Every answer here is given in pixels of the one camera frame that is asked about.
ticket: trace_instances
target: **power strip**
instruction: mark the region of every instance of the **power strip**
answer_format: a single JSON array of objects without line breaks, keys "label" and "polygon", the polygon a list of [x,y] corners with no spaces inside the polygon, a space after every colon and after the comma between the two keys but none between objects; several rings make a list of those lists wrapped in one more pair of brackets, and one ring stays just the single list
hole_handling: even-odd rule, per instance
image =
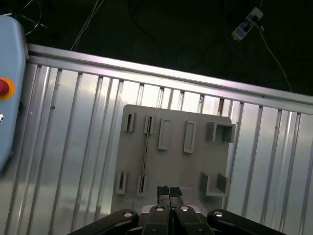
[{"label": "power strip", "polygon": [[245,18],[245,21],[242,22],[233,32],[232,32],[232,37],[236,41],[241,41],[253,28],[252,25],[252,17],[257,16],[259,19],[263,17],[263,12],[255,7],[249,15]]}]

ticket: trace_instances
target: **rectangular slot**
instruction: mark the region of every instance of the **rectangular slot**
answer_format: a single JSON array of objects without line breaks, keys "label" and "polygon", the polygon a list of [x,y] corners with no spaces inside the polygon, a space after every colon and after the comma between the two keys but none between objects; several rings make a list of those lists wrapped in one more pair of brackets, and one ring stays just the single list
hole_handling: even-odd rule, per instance
[{"label": "rectangular slot", "polygon": [[158,149],[167,150],[170,140],[171,120],[161,119],[160,135],[158,137]]},{"label": "rectangular slot", "polygon": [[187,121],[184,140],[184,153],[193,153],[196,137],[196,122]]},{"label": "rectangular slot", "polygon": [[155,119],[156,119],[155,115],[147,115],[146,116],[145,130],[144,130],[145,134],[149,134],[149,135],[153,134],[153,128],[154,128],[154,125],[155,125]]},{"label": "rectangular slot", "polygon": [[146,194],[147,189],[147,176],[141,177],[141,175],[138,176],[137,181],[137,196],[144,196]]},{"label": "rectangular slot", "polygon": [[126,189],[127,172],[119,172],[117,174],[117,181],[115,187],[116,194],[125,194]]},{"label": "rectangular slot", "polygon": [[134,131],[134,120],[136,113],[129,113],[125,118],[124,131],[133,132]]}]

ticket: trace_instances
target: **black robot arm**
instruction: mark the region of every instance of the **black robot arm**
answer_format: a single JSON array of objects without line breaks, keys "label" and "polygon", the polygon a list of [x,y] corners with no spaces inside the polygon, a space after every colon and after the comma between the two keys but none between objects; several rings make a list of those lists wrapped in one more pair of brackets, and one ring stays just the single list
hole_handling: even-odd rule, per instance
[{"label": "black robot arm", "polygon": [[207,216],[190,205],[176,208],[150,205],[140,216],[133,210],[120,210],[69,235],[283,235],[283,233],[225,210],[212,210]]}]

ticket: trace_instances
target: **white cable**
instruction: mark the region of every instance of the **white cable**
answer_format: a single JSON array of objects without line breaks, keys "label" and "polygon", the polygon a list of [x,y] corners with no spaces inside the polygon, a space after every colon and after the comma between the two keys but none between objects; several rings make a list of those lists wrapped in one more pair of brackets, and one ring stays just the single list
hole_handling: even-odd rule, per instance
[{"label": "white cable", "polygon": [[97,2],[95,3],[95,5],[93,6],[93,8],[92,8],[92,10],[91,10],[91,12],[90,12],[90,14],[89,14],[89,16],[87,17],[87,20],[85,21],[84,25],[82,26],[81,30],[79,31],[79,33],[78,33],[78,35],[77,35],[77,37],[76,37],[76,39],[75,39],[75,42],[74,42],[74,44],[72,45],[72,47],[71,47],[70,50],[73,50],[73,48],[75,47],[75,45],[76,45],[77,42],[79,41],[80,37],[82,36],[82,33],[84,32],[84,30],[86,30],[86,26],[88,26],[89,21],[91,20],[91,17],[92,17],[92,15],[93,15],[93,13],[94,13],[94,10],[95,10],[95,8],[96,8],[98,2],[99,2],[99,0],[97,0]]},{"label": "white cable", "polygon": [[83,33],[86,31],[86,29],[88,28],[92,18],[95,16],[95,14],[97,13],[97,11],[99,10],[100,6],[103,4],[104,0],[101,1],[101,3],[98,5],[99,3],[99,0],[97,0],[97,2],[95,3],[94,7],[92,8],[89,16],[87,17],[87,20],[85,21],[84,25],[82,26],[80,32],[78,33],[76,39],[75,39],[75,42],[74,44],[72,45],[71,49],[70,50],[73,50],[74,51],[77,49],[77,46],[80,42],[80,39],[81,39],[81,36],[83,35]]},{"label": "white cable", "polygon": [[80,39],[81,39],[83,33],[84,33],[84,32],[86,31],[86,29],[88,28],[88,26],[89,26],[89,24],[90,24],[90,22],[91,22],[91,19],[92,19],[92,18],[94,17],[94,15],[97,13],[97,11],[99,10],[99,8],[100,8],[100,6],[102,5],[103,1],[104,1],[104,0],[102,0],[102,2],[98,5],[97,9],[94,9],[94,10],[92,11],[92,15],[90,16],[88,23],[86,24],[84,30],[83,30],[83,31],[80,33],[80,35],[79,35],[79,38],[78,38],[78,40],[77,40],[77,42],[76,42],[74,51],[76,51],[77,46],[78,46],[78,44],[79,44],[79,42],[80,42]]},{"label": "white cable", "polygon": [[270,50],[270,48],[268,47],[268,44],[267,44],[266,41],[265,41],[265,38],[264,38],[262,29],[261,29],[259,26],[257,26],[257,25],[256,25],[256,27],[257,27],[257,29],[259,30],[260,34],[261,34],[261,38],[262,38],[262,40],[263,40],[263,42],[264,42],[266,48],[268,49],[268,51],[269,51],[270,54],[273,56],[274,60],[277,62],[277,64],[279,65],[280,69],[282,70],[282,72],[283,72],[283,74],[284,74],[284,77],[285,77],[285,79],[286,79],[286,82],[287,82],[287,84],[288,84],[289,90],[290,90],[290,92],[292,92],[291,85],[290,85],[290,83],[289,83],[289,80],[288,80],[288,77],[287,77],[287,74],[286,74],[285,70],[283,69],[282,65],[281,65],[280,62],[277,60],[277,58],[275,57],[275,55],[273,54],[273,52],[272,52],[272,51]]}]

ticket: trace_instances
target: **gray plastic bracket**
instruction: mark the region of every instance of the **gray plastic bracket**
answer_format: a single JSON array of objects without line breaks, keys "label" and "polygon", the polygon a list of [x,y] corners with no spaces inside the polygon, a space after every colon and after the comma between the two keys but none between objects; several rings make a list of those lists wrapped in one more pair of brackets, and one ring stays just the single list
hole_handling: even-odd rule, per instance
[{"label": "gray plastic bracket", "polygon": [[141,183],[141,175],[138,175],[138,181],[137,181],[137,196],[145,196],[146,190],[147,190],[147,181],[148,177],[143,177],[143,188],[140,188]]},{"label": "gray plastic bracket", "polygon": [[[155,119],[156,119],[156,116],[155,115],[147,115],[146,116],[146,122],[145,122],[145,130],[144,130],[144,133],[147,134],[149,132],[150,135],[153,134],[153,129],[154,129],[154,126],[155,126]],[[149,125],[149,120],[151,120],[151,127],[150,129],[148,130],[148,125]]]},{"label": "gray plastic bracket", "polygon": [[222,141],[233,143],[235,138],[235,124],[225,124],[218,122],[208,122],[206,124],[206,135],[207,141],[215,141],[218,132],[222,134]]},{"label": "gray plastic bracket", "polygon": [[161,127],[160,127],[160,135],[158,138],[157,148],[159,150],[167,150],[169,141],[170,141],[170,133],[171,133],[171,120],[169,119],[161,119]]},{"label": "gray plastic bracket", "polygon": [[117,180],[116,180],[116,186],[115,186],[116,194],[125,194],[126,180],[127,180],[127,172],[121,171],[117,174]]},{"label": "gray plastic bracket", "polygon": [[225,197],[228,195],[228,179],[218,173],[216,176],[200,174],[199,190],[206,196]]},{"label": "gray plastic bracket", "polygon": [[195,146],[197,123],[195,121],[186,121],[184,153],[193,153]]},{"label": "gray plastic bracket", "polygon": [[128,113],[126,117],[124,120],[124,131],[133,132],[136,113]]}]

